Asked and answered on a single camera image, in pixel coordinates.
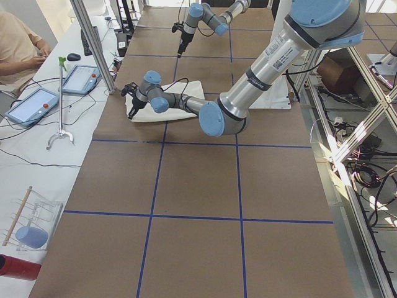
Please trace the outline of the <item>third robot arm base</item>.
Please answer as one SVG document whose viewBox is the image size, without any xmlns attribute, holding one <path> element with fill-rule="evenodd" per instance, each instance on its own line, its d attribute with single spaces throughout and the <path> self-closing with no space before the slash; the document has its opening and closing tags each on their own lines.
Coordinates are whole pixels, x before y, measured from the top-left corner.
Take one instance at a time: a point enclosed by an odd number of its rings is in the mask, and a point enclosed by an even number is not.
<svg viewBox="0 0 397 298">
<path fill-rule="evenodd" d="M 387 54 L 367 54 L 375 73 L 382 76 L 396 74 L 396 43 Z"/>
</svg>

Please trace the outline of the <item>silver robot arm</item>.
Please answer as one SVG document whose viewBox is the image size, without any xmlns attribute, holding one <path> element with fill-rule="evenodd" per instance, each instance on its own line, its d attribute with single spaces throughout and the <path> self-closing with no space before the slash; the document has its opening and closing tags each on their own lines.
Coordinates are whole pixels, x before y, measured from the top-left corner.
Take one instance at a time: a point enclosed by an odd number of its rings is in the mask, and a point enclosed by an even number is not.
<svg viewBox="0 0 397 298">
<path fill-rule="evenodd" d="M 132 108 L 127 117 L 150 105 L 155 113 L 180 109 L 198 116 L 201 129 L 219 137 L 242 132 L 249 107 L 282 76 L 305 50 L 346 48 L 364 36 L 365 1 L 292 1 L 283 28 L 233 87 L 206 101 L 183 93 L 167 93 L 161 75 L 148 71 L 129 92 Z"/>
<path fill-rule="evenodd" d="M 189 43 L 193 41 L 199 22 L 205 23 L 213 32 L 222 36 L 227 30 L 232 20 L 239 14 L 245 13 L 251 1 L 235 1 L 220 15 L 216 15 L 209 4 L 193 3 L 190 5 L 187 16 L 183 22 L 175 22 L 172 26 L 172 33 L 177 30 L 181 32 L 177 57 L 181 58 L 186 51 Z"/>
</svg>

